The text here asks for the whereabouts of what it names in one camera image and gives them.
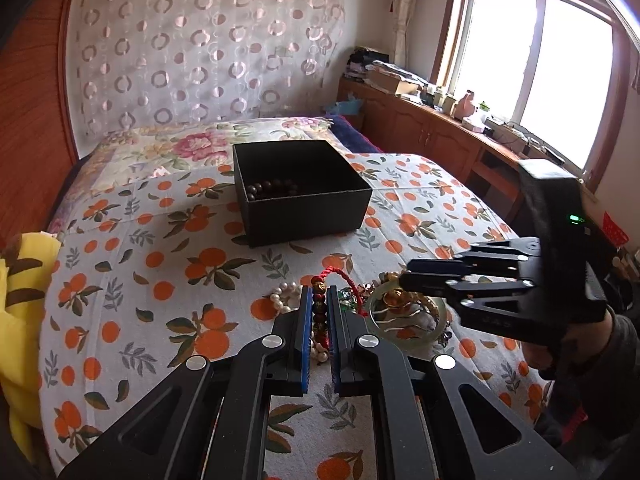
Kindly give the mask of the right hand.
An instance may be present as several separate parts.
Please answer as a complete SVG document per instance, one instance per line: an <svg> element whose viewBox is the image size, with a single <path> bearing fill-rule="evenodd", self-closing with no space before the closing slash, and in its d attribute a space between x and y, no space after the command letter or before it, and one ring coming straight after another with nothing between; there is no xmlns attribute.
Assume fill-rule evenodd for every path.
<svg viewBox="0 0 640 480"><path fill-rule="evenodd" d="M613 318L605 311L602 321L571 325L561 342L552 347L522 343L523 356L535 370L551 370L561 363L584 362L600 353L608 344L613 330Z"/></svg>

